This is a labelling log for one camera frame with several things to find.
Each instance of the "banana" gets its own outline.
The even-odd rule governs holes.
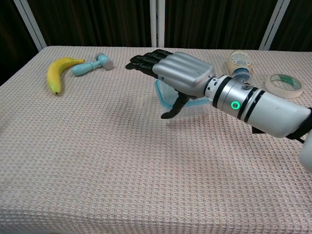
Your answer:
[[[60,94],[60,75],[62,74],[62,72],[65,71],[67,68],[79,63],[84,63],[84,59],[65,57],[60,58],[50,64],[47,72],[47,82],[53,94]]]

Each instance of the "black robotic fingers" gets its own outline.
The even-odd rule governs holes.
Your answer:
[[[130,59],[130,63],[126,65],[126,69],[136,69],[157,79],[158,75],[153,72],[153,66],[159,63],[160,60],[166,58],[168,55],[172,55],[172,53],[160,49],[151,53],[146,53],[145,55],[136,55]],[[172,110],[164,113],[161,118],[168,119],[175,117],[190,98],[190,96],[178,91],[178,98],[173,104]]]
[[[178,98],[175,100],[172,110],[161,115],[162,119],[173,118],[180,113],[183,106],[190,100],[190,97],[184,93],[178,92]]]
[[[172,53],[168,51],[158,49],[151,53],[146,53],[143,56],[136,55],[130,59],[130,63],[126,65],[126,69],[136,69],[157,79],[157,74],[155,74],[152,70],[153,66],[171,54]]]

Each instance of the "bottle cap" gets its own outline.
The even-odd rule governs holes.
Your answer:
[[[240,82],[246,82],[250,78],[249,70],[243,67],[237,68],[233,71],[232,78]]]

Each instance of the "masking tape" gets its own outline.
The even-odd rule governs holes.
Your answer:
[[[292,85],[295,90],[282,89],[276,86],[273,83],[273,81],[276,80]],[[303,91],[303,85],[298,79],[284,74],[274,74],[268,76],[265,81],[265,87],[269,92],[281,98],[296,98],[300,96]]]

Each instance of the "curtain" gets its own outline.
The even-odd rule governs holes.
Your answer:
[[[165,46],[258,49],[277,0],[166,0]]]
[[[12,0],[1,0],[0,34],[0,85],[2,85],[38,50]]]
[[[151,46],[148,0],[28,0],[47,45]]]
[[[270,50],[312,51],[312,0],[291,0]]]

